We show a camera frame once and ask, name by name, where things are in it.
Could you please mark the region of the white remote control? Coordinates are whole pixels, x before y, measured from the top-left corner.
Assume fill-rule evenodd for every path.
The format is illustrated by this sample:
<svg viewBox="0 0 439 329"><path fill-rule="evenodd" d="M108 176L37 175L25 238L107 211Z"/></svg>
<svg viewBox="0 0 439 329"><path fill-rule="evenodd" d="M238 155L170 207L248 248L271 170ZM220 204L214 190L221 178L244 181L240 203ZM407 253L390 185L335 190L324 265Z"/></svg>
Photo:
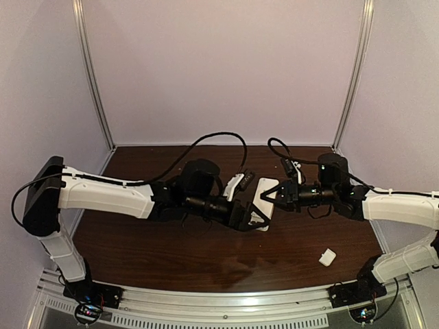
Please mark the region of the white remote control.
<svg viewBox="0 0 439 329"><path fill-rule="evenodd" d="M261 194L266 191L274 188L279 184L279 181L272 178L260 178L257 184L257 189L254 195L254 199L252 201L253 205L256 206L268 219L272 218L272 214L274 212L274 204L268 201L261 199ZM276 197L276 191L271 192L267 195L269 198L274 199ZM263 218L258 215L255 211L251 214L250 224L258 224L263 223ZM257 230L266 232L269 230L269 225L266 225L262 228L257 228Z"/></svg>

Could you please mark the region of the white battery cover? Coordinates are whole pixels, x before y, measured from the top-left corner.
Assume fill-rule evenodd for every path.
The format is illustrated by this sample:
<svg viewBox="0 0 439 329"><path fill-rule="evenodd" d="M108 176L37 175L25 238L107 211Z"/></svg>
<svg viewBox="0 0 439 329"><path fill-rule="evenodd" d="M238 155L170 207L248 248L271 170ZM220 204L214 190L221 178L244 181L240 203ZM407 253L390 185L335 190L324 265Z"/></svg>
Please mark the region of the white battery cover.
<svg viewBox="0 0 439 329"><path fill-rule="evenodd" d="M325 252L321 254L319 263L324 265L325 267L329 267L335 260L336 256L337 254L333 250L327 248Z"/></svg>

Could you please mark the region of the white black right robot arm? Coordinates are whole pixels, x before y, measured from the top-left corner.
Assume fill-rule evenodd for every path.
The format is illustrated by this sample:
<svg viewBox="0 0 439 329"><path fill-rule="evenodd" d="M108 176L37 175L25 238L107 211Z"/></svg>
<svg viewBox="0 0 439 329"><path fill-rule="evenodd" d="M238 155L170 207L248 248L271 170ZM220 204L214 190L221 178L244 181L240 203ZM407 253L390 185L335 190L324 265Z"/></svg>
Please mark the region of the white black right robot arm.
<svg viewBox="0 0 439 329"><path fill-rule="evenodd" d="M299 180L295 160L284 156L282 163L289 179L263 192L260 198L285 211L328 205L338 215L355 221L386 220L430 228L415 243L395 252L370 258L357 274L357 281L372 286L407 273L438 266L438 193L394 191L374 188L348 171L348 161L338 154L322 154L318 182Z"/></svg>

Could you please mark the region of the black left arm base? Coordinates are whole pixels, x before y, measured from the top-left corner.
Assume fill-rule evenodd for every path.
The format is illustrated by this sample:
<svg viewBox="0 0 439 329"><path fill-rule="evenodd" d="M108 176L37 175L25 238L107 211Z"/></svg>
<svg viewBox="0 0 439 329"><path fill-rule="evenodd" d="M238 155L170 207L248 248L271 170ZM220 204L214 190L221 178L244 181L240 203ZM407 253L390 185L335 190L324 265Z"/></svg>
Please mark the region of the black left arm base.
<svg viewBox="0 0 439 329"><path fill-rule="evenodd" d="M63 291L65 297L78 303L113 309L119 308L122 294L121 287L85 280L66 282Z"/></svg>

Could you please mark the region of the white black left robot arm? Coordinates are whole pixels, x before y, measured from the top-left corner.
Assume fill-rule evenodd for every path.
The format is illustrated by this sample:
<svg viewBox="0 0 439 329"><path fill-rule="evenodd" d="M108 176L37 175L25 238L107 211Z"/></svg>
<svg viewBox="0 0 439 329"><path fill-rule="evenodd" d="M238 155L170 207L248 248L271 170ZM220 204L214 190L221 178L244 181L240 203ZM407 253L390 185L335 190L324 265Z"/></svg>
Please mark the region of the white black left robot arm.
<svg viewBox="0 0 439 329"><path fill-rule="evenodd" d="M273 205L258 195L246 206L235 199L252 179L251 172L241 172L222 184L220 168L210 160L197 159L187 162L167 181L119 180L67 167L62 157L53 156L24 186L25 209L23 218L16 222L43 245L58 266L67 291L89 301L97 295L98 285L65 230L62 209L119 213L153 221L196 215L240 232L267 230Z"/></svg>

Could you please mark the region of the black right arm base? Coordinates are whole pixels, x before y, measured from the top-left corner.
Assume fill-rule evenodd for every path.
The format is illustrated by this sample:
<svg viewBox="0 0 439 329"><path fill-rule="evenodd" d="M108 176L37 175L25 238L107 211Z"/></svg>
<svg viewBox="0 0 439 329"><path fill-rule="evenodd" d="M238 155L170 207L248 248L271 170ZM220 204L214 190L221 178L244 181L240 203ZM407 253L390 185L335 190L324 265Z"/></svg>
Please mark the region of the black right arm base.
<svg viewBox="0 0 439 329"><path fill-rule="evenodd" d="M370 283L367 280L356 280L349 283L337 282L330 286L327 292L333 308L373 301L375 298L387 294L387 290L382 284Z"/></svg>

